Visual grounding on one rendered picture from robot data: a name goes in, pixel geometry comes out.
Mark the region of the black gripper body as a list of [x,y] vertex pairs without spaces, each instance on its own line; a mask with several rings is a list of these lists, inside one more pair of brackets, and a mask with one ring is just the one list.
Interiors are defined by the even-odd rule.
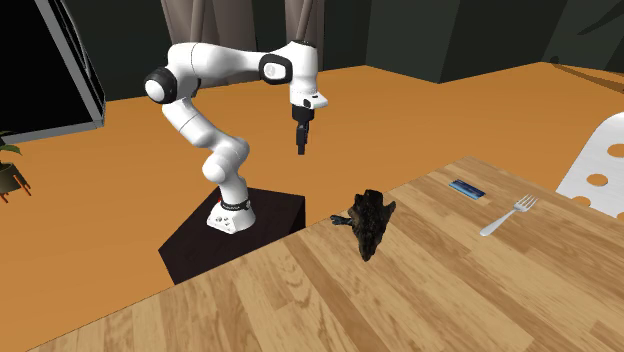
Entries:
[[297,121],[299,125],[307,126],[309,122],[314,119],[314,113],[314,109],[292,105],[292,118]]

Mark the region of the dark robot stand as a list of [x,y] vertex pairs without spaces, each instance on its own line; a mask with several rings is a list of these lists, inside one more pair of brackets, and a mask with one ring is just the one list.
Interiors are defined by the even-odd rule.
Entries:
[[221,232],[206,224],[219,195],[213,191],[159,248],[176,284],[306,227],[304,196],[251,188],[255,223],[235,234]]

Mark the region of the dark brown animal figure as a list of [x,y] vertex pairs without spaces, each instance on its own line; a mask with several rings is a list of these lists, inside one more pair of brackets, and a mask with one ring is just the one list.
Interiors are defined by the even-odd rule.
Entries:
[[396,209],[396,202],[383,204],[383,194],[366,189],[354,196],[354,204],[348,209],[348,217],[331,215],[333,225],[348,225],[358,240],[360,256],[367,262],[375,254],[383,239],[387,225]]

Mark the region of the brown curtain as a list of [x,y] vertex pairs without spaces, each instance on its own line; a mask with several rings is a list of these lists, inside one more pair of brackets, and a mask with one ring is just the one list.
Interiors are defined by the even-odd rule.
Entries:
[[298,38],[307,11],[305,39],[322,47],[324,0],[159,0],[170,43],[206,42],[270,52]]

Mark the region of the blue flat card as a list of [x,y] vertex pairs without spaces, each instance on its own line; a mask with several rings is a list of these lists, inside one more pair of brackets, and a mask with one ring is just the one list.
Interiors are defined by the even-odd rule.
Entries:
[[484,191],[460,179],[452,181],[449,186],[474,200],[477,200],[485,195]]

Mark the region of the silver fork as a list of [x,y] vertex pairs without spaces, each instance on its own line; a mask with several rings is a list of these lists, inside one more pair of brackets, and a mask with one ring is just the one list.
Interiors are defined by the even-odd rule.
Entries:
[[537,201],[538,197],[532,196],[530,194],[525,195],[522,199],[514,203],[513,208],[509,212],[482,228],[479,234],[482,237],[491,235],[513,214],[517,212],[528,212],[537,203]]

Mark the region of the grey framed black window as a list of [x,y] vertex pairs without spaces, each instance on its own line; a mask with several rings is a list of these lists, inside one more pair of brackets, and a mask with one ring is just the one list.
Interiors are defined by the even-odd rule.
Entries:
[[101,128],[105,111],[65,0],[0,0],[0,145]]

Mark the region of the white chair with holes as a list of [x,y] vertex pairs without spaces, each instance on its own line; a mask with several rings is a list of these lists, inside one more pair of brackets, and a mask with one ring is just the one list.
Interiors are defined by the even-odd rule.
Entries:
[[592,133],[556,189],[616,219],[624,219],[624,112],[604,120]]

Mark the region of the potted green plant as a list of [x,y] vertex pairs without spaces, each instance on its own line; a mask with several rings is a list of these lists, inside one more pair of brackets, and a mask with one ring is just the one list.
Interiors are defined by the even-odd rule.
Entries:
[[[18,146],[4,142],[2,137],[6,134],[9,134],[9,131],[0,131],[0,151],[10,151],[21,155],[21,149]],[[18,189],[24,190],[27,195],[31,196],[31,186],[15,164],[0,160],[0,199],[8,204],[7,196]]]

